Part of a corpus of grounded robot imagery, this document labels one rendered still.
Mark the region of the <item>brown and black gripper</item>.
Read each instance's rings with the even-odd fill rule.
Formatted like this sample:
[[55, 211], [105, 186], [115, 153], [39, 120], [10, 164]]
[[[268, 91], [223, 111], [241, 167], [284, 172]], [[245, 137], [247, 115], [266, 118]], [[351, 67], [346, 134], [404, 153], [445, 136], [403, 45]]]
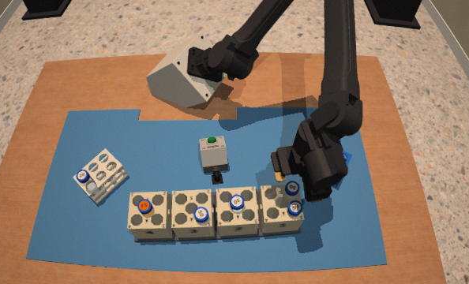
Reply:
[[291, 169], [288, 163], [288, 159], [291, 153], [291, 148], [293, 148], [298, 155], [304, 158], [304, 155], [300, 154], [296, 150], [294, 143], [293, 143], [293, 146], [277, 148], [276, 152], [272, 152], [271, 154], [273, 170], [274, 170], [277, 182], [286, 181], [285, 175], [291, 175]]

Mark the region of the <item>blue tube rack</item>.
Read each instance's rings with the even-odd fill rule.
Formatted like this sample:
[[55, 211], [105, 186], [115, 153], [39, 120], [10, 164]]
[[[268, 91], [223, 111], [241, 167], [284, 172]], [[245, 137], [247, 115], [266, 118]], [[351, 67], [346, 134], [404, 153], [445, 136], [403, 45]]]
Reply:
[[[344, 153], [344, 154], [346, 155], [346, 157], [347, 157], [347, 159], [345, 159], [345, 161], [346, 161], [346, 164], [347, 164], [347, 166], [348, 166], [348, 164], [349, 164], [349, 162], [350, 162], [350, 160], [351, 160], [351, 156], [352, 156], [352, 155], [349, 154], [349, 153], [347, 153], [347, 152], [345, 152], [345, 151], [343, 151], [343, 153]], [[333, 186], [334, 186], [334, 187], [337, 187], [337, 185], [338, 185], [339, 183], [340, 183], [340, 182], [338, 182], [337, 184], [335, 184], [335, 185], [333, 185]]]

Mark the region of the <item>blue flat mat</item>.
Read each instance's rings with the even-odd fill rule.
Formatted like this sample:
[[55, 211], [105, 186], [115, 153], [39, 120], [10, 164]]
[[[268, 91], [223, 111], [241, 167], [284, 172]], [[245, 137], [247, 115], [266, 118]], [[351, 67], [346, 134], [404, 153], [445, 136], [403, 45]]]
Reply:
[[[271, 154], [292, 146], [318, 107], [237, 107], [231, 120], [138, 121], [141, 109], [71, 110], [55, 149], [26, 259], [150, 271], [281, 272], [388, 264], [360, 130], [341, 138], [348, 174], [328, 198], [307, 202], [302, 177], [277, 182]], [[204, 174], [200, 140], [223, 136], [222, 184]], [[98, 204], [73, 179], [107, 149], [128, 176]], [[299, 184], [300, 234], [206, 241], [135, 242], [131, 192]]]

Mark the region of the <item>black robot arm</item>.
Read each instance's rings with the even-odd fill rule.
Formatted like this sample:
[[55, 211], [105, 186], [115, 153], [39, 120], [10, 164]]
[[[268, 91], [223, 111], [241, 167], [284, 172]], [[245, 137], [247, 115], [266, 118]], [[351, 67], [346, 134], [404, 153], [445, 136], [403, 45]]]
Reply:
[[[191, 47], [187, 73], [214, 82], [223, 73], [232, 81], [248, 77], [259, 57], [257, 46], [293, 1], [263, 0], [232, 36], [226, 34], [206, 50]], [[324, 6], [325, 67], [318, 109], [299, 124], [295, 136], [295, 148], [304, 158], [292, 148], [288, 159], [292, 175], [303, 173], [304, 196], [311, 203], [328, 198], [331, 186], [347, 175], [340, 139], [362, 126], [354, 0], [324, 0]]]

